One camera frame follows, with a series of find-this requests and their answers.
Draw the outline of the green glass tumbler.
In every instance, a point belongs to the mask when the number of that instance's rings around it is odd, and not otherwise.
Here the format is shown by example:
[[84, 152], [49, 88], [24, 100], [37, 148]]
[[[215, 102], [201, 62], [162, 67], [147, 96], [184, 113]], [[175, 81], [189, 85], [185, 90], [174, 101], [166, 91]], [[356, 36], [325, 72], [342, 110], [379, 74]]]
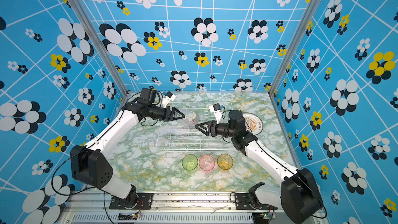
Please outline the green glass tumbler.
[[198, 160], [197, 156], [195, 156], [193, 154], [188, 154], [188, 155], [184, 156], [181, 163], [185, 170], [193, 171], [197, 168], [199, 160]]

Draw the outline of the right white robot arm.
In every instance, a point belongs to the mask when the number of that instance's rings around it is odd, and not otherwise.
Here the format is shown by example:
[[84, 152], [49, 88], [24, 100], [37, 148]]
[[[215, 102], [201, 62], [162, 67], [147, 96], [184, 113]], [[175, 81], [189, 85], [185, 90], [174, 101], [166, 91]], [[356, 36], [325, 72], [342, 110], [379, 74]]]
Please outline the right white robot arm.
[[227, 123], [208, 121], [196, 124], [195, 128], [205, 136], [231, 138], [236, 150], [259, 164], [279, 183], [281, 192], [275, 196], [265, 183], [252, 186], [248, 191], [252, 208], [261, 209], [264, 205], [280, 208], [293, 223], [301, 224], [324, 207], [313, 174], [284, 162], [266, 148], [248, 128], [241, 111], [230, 111]]

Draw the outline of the white plate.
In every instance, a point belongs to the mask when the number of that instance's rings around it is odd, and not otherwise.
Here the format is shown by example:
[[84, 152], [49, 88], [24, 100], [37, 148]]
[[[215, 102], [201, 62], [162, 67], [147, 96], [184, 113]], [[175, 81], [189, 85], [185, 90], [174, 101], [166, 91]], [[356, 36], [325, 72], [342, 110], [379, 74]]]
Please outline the white plate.
[[246, 127], [248, 131], [251, 131], [254, 135], [258, 135], [263, 130], [263, 121], [255, 114], [243, 113], [243, 117], [246, 121]]

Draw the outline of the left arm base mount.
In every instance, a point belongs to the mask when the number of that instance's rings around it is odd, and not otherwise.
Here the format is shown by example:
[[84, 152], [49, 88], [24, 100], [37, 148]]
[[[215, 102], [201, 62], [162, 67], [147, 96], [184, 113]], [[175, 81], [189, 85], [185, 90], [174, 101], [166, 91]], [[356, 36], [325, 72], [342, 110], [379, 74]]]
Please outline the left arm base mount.
[[109, 209], [129, 210], [129, 209], [151, 209], [153, 201], [153, 193], [134, 193], [126, 199], [111, 196]]

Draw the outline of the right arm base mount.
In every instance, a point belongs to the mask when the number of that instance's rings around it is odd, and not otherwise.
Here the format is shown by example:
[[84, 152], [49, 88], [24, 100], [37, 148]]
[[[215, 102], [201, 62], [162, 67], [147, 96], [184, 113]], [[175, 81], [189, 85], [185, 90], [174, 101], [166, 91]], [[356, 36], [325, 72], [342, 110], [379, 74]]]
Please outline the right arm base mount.
[[231, 200], [235, 203], [237, 210], [269, 210], [267, 204], [254, 203], [249, 193], [235, 193]]

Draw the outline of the yellow glass tumbler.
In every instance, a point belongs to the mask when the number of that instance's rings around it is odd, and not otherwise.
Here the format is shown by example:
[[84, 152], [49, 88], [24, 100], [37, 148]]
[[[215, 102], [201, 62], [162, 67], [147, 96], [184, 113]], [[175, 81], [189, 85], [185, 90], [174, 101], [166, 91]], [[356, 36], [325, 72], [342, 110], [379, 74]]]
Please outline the yellow glass tumbler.
[[233, 167], [233, 164], [234, 164], [233, 158], [226, 153], [219, 155], [217, 158], [217, 165], [222, 170], [227, 171], [231, 169]]

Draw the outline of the pink glass tumbler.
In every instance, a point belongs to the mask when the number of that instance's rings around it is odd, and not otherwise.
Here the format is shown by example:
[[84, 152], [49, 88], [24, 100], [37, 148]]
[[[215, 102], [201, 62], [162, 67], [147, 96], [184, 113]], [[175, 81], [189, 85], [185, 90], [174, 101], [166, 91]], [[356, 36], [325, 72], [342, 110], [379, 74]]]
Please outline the pink glass tumbler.
[[211, 155], [203, 155], [199, 159], [199, 166], [202, 171], [209, 172], [215, 167], [215, 159]]

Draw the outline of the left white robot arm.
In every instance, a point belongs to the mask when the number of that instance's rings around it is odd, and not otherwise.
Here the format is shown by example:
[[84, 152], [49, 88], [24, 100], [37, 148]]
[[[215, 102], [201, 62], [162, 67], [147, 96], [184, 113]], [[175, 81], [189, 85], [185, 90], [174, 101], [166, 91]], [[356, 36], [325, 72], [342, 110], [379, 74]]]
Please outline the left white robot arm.
[[108, 157], [118, 142], [143, 119], [174, 121], [185, 115], [169, 102], [176, 96], [167, 92], [143, 88], [139, 97], [127, 102], [117, 117], [97, 137], [85, 146], [75, 146], [70, 151], [72, 178], [112, 195], [128, 205], [137, 202], [136, 187], [115, 175]]

